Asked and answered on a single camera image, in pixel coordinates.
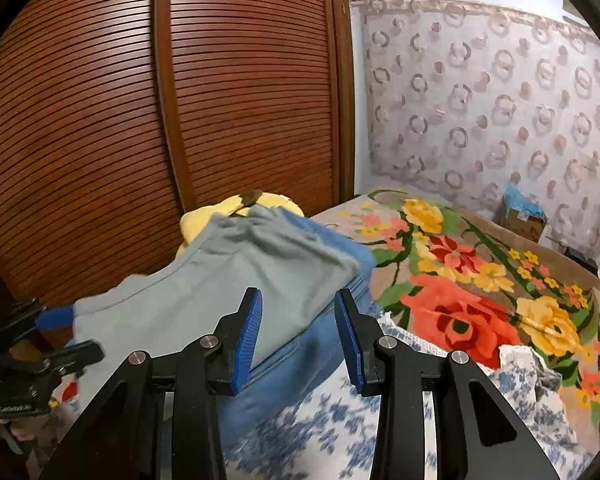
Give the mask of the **grey-green cotton pants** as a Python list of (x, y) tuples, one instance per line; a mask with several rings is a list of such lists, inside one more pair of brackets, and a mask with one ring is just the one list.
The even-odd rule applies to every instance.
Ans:
[(245, 217), (214, 214), (184, 252), (163, 269), (133, 274), (74, 305), (76, 341), (105, 352), (78, 385), (87, 406), (134, 350), (178, 352), (211, 333), (239, 307), (247, 288), (262, 294), (253, 362), (260, 364), (301, 334), (361, 269), (347, 249), (329, 245), (318, 225), (282, 208), (254, 207)]

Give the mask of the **colourful floral blanket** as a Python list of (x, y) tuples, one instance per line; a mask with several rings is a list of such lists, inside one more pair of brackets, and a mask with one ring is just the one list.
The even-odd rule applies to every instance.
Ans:
[(373, 254), (393, 322), (496, 370), (535, 351), (559, 379), (578, 442), (600, 450), (600, 279), (565, 256), (430, 198), (380, 188), (315, 216)]

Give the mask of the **yellow garment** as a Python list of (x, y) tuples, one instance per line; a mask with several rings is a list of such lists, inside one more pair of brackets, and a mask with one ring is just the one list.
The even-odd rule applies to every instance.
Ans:
[(299, 217), (304, 216), (302, 209), (285, 195), (253, 190), (230, 196), (217, 204), (203, 206), (184, 214), (180, 220), (183, 241), (175, 257), (181, 257), (184, 254), (188, 245), (202, 232), (215, 214), (227, 218), (247, 217), (250, 209), (256, 205), (268, 209), (280, 207)]

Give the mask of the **folded blue denim jeans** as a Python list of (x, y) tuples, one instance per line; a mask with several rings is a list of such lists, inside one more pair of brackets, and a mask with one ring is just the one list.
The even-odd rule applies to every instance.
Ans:
[[(324, 235), (329, 245), (347, 249), (358, 259), (361, 265), (358, 275), (343, 287), (350, 289), (364, 312), (370, 312), (370, 274), (375, 265), (370, 251), (326, 226), (317, 225), (315, 232)], [(260, 422), (300, 401), (336, 370), (342, 360), (342, 350), (337, 340), (334, 299), (335, 295), (301, 334), (260, 364), (253, 362), (245, 388), (238, 396), (219, 400), (224, 445), (235, 444)]]

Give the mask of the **brown louvered wardrobe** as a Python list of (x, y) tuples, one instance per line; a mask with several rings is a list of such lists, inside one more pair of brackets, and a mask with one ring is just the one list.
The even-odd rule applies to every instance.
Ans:
[(347, 0), (0, 0), (0, 314), (165, 266), (182, 214), (350, 200)]

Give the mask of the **cardboard box with blue bag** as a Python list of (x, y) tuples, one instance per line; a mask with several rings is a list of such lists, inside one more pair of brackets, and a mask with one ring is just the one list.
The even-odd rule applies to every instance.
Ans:
[(547, 224), (540, 204), (520, 192), (518, 185), (506, 186), (496, 223), (504, 229), (537, 243)]

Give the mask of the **patterned lace curtain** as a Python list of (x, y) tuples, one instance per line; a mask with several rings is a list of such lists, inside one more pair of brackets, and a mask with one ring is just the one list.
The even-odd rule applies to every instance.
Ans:
[(355, 0), (366, 177), (496, 214), (514, 192), (548, 244), (600, 260), (600, 40), (457, 0)]

